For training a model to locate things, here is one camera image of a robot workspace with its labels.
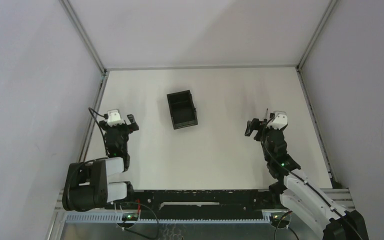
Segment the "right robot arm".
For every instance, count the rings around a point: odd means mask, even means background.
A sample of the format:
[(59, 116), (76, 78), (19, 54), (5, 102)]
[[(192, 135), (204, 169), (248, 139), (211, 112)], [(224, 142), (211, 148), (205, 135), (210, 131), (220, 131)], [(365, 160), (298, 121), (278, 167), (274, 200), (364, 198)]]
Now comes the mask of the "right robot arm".
[(288, 117), (282, 112), (246, 123), (244, 135), (257, 132), (254, 140), (261, 144), (268, 171), (277, 180), (269, 186), (269, 203), (275, 208), (286, 207), (322, 240), (369, 239), (364, 217), (315, 186), (288, 153), (284, 135), (287, 126)]

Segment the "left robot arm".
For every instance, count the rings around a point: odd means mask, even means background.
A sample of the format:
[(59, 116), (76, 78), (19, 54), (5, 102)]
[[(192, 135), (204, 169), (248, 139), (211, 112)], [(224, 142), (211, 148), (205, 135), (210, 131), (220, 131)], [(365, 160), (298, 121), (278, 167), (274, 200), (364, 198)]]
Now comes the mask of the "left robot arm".
[(125, 173), (130, 167), (129, 135), (139, 130), (135, 117), (127, 115), (126, 123), (117, 111), (110, 111), (106, 120), (99, 122), (103, 131), (106, 156), (68, 167), (62, 193), (62, 206), (66, 211), (87, 212), (117, 201), (129, 209), (137, 196), (129, 181), (111, 182), (109, 177)]

